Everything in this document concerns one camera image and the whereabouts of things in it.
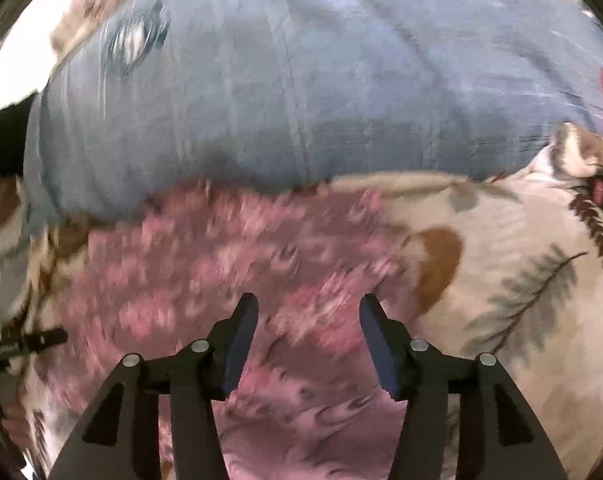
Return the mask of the person's left hand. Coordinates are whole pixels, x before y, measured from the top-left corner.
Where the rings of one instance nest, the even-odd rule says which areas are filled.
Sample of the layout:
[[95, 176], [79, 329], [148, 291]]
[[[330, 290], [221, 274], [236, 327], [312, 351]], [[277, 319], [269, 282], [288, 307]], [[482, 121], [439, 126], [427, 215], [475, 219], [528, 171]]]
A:
[[25, 451], [32, 447], [32, 435], [26, 411], [21, 403], [14, 402], [4, 410], [1, 425], [18, 448]]

